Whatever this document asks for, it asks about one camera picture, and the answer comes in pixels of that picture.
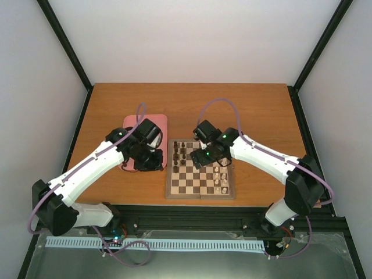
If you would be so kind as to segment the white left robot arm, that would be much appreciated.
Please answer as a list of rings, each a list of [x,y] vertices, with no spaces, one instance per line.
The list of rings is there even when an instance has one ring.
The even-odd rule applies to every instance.
[[[78,203],[77,198],[112,168],[134,162],[134,170],[163,170],[163,151],[159,148],[163,133],[154,122],[143,119],[134,127],[112,130],[96,150],[79,164],[49,182],[38,180],[32,186],[31,215],[54,236],[76,227],[101,227],[117,233],[121,213],[109,202]]]

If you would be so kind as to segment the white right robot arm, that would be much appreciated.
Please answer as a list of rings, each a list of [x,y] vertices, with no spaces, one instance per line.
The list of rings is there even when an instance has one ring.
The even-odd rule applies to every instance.
[[[283,198],[267,208],[257,225],[266,235],[274,235],[293,217],[307,216],[326,189],[316,161],[308,155],[297,158],[277,152],[235,128],[222,132],[207,120],[198,124],[193,134],[201,144],[191,152],[197,169],[209,163],[221,163],[223,159],[235,159],[257,167],[284,185]]]

